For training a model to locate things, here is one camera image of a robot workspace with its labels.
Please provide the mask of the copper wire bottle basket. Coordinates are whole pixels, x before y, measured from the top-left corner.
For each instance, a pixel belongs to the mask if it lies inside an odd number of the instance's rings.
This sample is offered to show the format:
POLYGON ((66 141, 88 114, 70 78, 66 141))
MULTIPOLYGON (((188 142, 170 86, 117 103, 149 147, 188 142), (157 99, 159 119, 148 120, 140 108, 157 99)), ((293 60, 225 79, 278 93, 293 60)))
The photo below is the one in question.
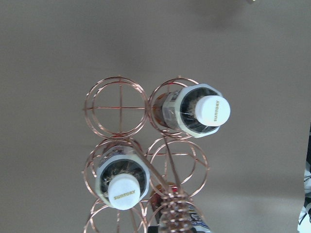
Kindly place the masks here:
POLYGON ((82 172, 86 188, 95 198, 84 232, 156 233, 151 192, 172 198, 170 183, 177 185, 181 196, 205 221, 193 197, 207 182, 207 156, 192 136, 163 127, 153 113, 157 97, 196 84, 179 76, 165 81, 148 96, 137 82, 117 76, 100 80, 89 90, 84 103, 86 123, 102 140, 90 153, 82 172), (104 152, 114 146, 134 148, 150 172, 148 193, 128 210, 110 207, 95 192, 97 167, 104 152))

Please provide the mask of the tea bottle rear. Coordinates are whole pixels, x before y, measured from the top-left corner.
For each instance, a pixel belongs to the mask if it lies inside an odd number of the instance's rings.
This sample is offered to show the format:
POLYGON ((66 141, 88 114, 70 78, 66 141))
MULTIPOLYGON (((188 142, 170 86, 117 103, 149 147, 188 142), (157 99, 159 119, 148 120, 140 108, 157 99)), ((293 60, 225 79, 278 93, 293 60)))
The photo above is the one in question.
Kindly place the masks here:
POLYGON ((164 93, 157 97, 153 108, 158 124, 195 138, 217 132, 231 113, 227 99, 205 83, 164 93))

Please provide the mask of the tea bottle middle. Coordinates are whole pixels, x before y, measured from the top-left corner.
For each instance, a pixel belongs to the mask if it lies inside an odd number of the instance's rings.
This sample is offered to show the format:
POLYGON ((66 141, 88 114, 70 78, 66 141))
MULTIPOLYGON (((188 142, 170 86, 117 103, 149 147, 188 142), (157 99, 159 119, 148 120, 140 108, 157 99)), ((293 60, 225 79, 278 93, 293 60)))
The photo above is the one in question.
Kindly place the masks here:
POLYGON ((96 170, 96 194, 112 208, 131 209, 149 191, 148 167, 128 146, 114 146, 103 156, 96 170))

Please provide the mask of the black case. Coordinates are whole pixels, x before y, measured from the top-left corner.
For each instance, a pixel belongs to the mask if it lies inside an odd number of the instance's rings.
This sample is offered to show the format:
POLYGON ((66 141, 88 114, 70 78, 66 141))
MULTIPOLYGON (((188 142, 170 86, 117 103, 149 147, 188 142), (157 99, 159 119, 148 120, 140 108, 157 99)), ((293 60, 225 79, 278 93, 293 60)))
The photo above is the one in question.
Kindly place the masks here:
POLYGON ((304 205, 301 209, 297 232, 310 233, 311 232, 311 133, 309 132, 308 150, 306 156, 306 166, 304 171, 304 205))

